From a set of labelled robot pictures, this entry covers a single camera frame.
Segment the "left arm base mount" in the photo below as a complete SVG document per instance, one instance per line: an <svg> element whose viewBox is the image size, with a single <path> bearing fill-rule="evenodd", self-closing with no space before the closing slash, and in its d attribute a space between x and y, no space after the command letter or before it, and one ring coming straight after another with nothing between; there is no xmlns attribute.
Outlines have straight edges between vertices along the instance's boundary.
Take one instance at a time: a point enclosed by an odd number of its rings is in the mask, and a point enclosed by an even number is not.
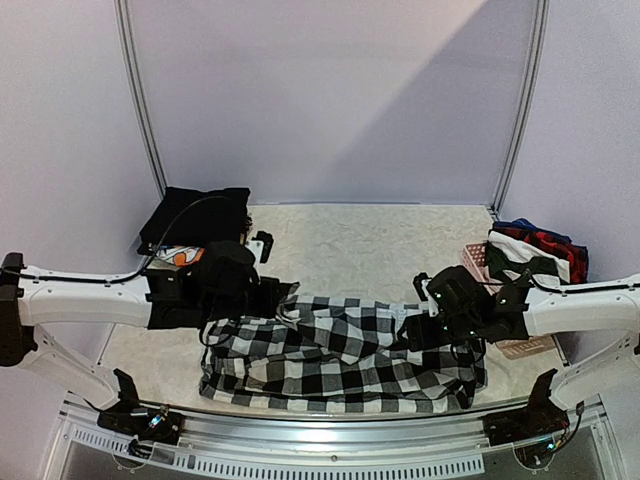
<svg viewBox="0 0 640 480"><path fill-rule="evenodd" d="M184 424L184 416L168 405L144 407L140 403L133 378L119 369L117 402L101 410L97 425L105 430L136 437L139 441L177 445Z"/></svg>

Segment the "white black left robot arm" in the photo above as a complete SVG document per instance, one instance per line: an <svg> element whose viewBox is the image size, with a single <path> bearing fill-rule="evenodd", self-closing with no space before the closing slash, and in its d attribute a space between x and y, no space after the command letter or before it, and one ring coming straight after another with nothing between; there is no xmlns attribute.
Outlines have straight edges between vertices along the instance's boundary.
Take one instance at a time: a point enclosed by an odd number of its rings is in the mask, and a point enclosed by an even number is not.
<svg viewBox="0 0 640 480"><path fill-rule="evenodd" d="M213 242L176 269L99 277L27 266L20 253L1 265L1 364L43 375L82 397L128 434L148 426L133 379L60 345L52 323L110 323L146 330L205 327L220 319L270 319L297 286L257 271L262 244Z"/></svg>

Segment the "black white checked shirt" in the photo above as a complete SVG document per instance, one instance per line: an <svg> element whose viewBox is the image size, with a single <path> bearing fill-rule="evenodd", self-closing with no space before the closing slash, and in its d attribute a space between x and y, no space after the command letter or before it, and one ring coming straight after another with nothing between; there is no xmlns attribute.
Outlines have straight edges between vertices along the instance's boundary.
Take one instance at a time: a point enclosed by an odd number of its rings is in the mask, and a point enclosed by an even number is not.
<svg viewBox="0 0 640 480"><path fill-rule="evenodd" d="M202 397L301 413L442 414L472 407L488 384L485 345L412 352L406 321L422 303L291 295L275 317L215 322Z"/></svg>

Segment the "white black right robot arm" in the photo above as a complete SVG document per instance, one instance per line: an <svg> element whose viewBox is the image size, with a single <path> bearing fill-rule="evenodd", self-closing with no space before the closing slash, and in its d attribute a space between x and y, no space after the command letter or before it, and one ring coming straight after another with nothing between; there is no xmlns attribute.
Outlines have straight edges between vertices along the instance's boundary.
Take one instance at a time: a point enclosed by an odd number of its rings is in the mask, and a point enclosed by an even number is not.
<svg viewBox="0 0 640 480"><path fill-rule="evenodd" d="M546 375L543 397L523 407L517 427L537 436L552 424L555 406L567 410L589 397L639 381L639 278L585 285L547 286L531 273L494 293L463 266L435 277L418 275L414 286L429 309L406 318L401 337L411 351L471 340L496 343L547 334L616 330L621 337L569 369Z"/></svg>

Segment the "black t-shirt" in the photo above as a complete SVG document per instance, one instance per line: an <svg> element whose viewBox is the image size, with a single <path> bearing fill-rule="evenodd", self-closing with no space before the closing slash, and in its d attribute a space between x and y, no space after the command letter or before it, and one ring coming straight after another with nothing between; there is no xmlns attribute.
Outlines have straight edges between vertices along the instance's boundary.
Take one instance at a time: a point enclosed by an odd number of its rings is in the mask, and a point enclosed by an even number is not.
<svg viewBox="0 0 640 480"><path fill-rule="evenodd" d="M205 247L211 242L239 241L247 228L247 187L202 192L168 187L139 232L137 253L151 255L157 245Z"/></svg>

